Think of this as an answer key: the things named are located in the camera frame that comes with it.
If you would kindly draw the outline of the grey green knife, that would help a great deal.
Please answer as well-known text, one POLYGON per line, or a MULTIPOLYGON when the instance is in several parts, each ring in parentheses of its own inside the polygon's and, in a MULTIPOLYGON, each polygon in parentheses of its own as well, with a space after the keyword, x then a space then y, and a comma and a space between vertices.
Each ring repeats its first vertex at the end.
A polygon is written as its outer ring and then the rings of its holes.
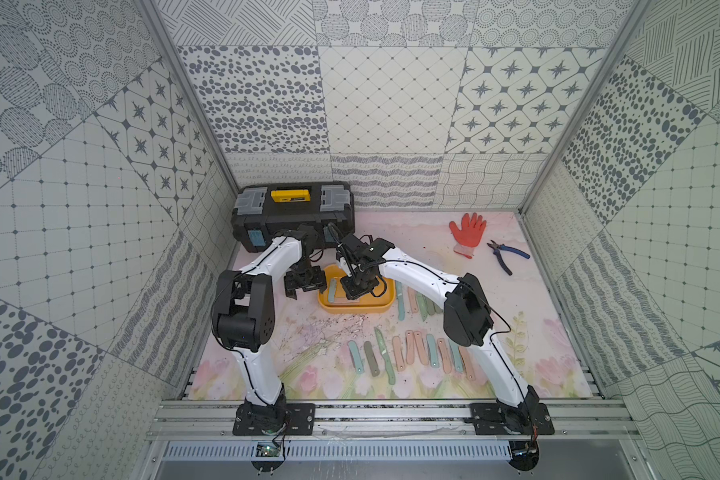
POLYGON ((368 362, 368 368, 370 370, 370 373, 373 377, 378 377, 380 375, 380 368, 378 361, 376 359, 373 346, 370 341, 365 341, 363 344, 364 353, 366 355, 366 359, 368 362))

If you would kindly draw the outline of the long teal knife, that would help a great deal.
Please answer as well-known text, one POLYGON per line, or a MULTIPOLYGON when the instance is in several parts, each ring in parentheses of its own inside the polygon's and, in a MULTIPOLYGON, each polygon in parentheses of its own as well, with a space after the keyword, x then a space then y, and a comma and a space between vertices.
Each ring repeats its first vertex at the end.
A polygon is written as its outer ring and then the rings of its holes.
POLYGON ((405 306, 405 286, 399 282, 395 282, 396 289, 396 300, 398 305, 398 320, 404 321, 407 316, 407 310, 405 306))

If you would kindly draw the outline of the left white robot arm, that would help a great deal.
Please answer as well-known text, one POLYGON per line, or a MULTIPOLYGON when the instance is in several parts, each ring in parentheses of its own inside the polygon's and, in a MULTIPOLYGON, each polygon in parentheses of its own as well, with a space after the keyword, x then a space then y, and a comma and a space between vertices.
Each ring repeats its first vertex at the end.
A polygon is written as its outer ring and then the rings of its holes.
POLYGON ((283 230, 256 259, 219 276, 211 327, 217 343, 236 355, 243 374, 246 393, 238 409, 242 434, 275 434, 287 428, 285 387, 267 348, 276 323, 274 286, 283 280, 291 299, 299 290, 325 291, 325 273, 311 260, 319 244, 317 231, 309 225, 283 230))

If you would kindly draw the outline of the yellow plastic storage box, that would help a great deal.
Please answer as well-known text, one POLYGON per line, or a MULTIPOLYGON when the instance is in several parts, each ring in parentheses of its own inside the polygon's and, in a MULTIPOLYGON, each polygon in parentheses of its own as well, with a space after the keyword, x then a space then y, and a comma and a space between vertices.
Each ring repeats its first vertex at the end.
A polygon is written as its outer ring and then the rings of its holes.
POLYGON ((340 284, 340 279, 345 273, 336 265, 326 266, 323 271, 326 275, 327 289, 318 294, 318 302, 320 306, 331 314, 372 314, 384 313, 396 301, 396 289, 391 280, 384 278, 386 286, 382 283, 376 286, 371 294, 365 295, 357 300, 349 300, 345 297, 345 293, 340 284), (327 295, 329 283, 332 279, 337 281, 337 290, 335 303, 329 305, 327 303, 327 295))

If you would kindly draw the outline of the pale pink knife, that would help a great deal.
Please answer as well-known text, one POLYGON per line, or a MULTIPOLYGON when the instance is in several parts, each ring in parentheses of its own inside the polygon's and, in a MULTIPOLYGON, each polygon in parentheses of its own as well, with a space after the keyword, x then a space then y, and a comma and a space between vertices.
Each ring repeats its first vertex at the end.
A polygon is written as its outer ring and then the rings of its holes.
POLYGON ((414 332, 408 330, 405 333, 405 361, 407 365, 412 365, 416 357, 416 346, 414 332))

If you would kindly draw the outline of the green fruit knife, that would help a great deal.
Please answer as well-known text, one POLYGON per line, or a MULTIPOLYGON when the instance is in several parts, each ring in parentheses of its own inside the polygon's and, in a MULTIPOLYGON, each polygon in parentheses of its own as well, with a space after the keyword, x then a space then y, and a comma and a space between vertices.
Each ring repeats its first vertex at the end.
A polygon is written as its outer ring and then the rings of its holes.
POLYGON ((415 294, 415 299, 419 308, 419 313, 423 321, 426 321, 429 316, 429 309, 427 306, 427 300, 420 293, 415 294))

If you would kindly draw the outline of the long green knife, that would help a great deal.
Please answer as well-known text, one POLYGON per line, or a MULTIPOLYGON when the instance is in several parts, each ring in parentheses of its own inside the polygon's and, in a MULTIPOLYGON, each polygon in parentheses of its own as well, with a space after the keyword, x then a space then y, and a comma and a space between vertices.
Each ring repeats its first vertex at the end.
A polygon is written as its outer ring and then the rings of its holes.
POLYGON ((395 369, 394 369, 393 362, 389 355, 389 350, 387 348, 384 335, 378 327, 374 328, 374 332, 375 332, 375 336, 376 336, 380 354, 384 361, 384 368, 385 368, 385 371, 387 374, 388 383, 390 385, 395 385, 396 384, 395 369))

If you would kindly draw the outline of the beige pink knife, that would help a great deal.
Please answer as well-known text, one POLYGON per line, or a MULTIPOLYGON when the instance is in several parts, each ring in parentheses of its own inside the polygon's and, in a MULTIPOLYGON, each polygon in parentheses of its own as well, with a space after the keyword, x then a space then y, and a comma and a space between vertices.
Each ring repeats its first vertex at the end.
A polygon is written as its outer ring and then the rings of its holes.
POLYGON ((392 345, 393 345, 395 368, 398 372, 402 372, 406 368, 406 362, 405 362, 405 357, 404 357, 404 352, 403 352, 402 340, 399 335, 396 335, 393 337, 392 345))

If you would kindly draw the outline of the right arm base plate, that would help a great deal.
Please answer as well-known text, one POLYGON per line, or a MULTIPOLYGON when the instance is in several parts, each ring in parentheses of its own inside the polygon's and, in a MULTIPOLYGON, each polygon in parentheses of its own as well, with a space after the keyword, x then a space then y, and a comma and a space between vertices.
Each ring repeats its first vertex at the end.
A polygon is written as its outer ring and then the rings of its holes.
POLYGON ((471 403, 470 418, 477 435, 553 435, 555 427, 544 403, 530 409, 508 407, 499 402, 471 403))

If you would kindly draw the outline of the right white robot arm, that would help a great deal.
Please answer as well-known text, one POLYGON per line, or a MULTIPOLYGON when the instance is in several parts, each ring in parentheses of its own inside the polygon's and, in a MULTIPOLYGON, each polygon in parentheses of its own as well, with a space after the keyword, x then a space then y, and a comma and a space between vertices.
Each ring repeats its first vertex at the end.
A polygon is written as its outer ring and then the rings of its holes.
POLYGON ((476 276, 438 270, 382 238, 367 243, 353 234, 342 234, 333 223, 327 229, 336 241, 336 259, 346 273, 341 283, 349 299, 372 293, 380 280, 398 281, 430 299, 443 310, 446 336, 469 350, 487 376, 503 428, 532 439, 554 433, 546 405, 497 339, 492 308, 476 276))

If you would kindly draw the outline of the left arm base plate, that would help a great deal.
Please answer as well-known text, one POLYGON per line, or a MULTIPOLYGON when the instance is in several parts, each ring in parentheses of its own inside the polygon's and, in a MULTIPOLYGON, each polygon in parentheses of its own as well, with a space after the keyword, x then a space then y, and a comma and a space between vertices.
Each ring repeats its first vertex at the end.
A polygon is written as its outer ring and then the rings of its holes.
POLYGON ((286 435, 310 436, 315 412, 313 403, 260 406, 246 401, 237 408, 232 432, 234 436, 259 436, 284 430, 286 435))

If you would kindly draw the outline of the teal fruit knife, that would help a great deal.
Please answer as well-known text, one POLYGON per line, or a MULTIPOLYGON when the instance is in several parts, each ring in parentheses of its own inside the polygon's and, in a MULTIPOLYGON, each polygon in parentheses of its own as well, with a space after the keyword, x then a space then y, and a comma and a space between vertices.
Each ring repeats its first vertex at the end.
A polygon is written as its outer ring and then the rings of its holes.
POLYGON ((336 290, 337 290, 337 281, 336 281, 336 279, 332 279, 329 283, 329 289, 328 289, 328 295, 327 295, 327 303, 329 305, 333 305, 335 303, 336 290))

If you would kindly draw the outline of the light teal folding knife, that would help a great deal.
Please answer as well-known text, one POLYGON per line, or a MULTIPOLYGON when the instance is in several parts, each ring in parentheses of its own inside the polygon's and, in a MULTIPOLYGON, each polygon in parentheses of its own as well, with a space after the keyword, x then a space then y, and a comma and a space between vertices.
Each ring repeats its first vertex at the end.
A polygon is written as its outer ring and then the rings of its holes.
POLYGON ((358 344, 354 340, 350 340, 348 342, 348 348, 355 372, 362 374, 365 371, 365 368, 358 344))

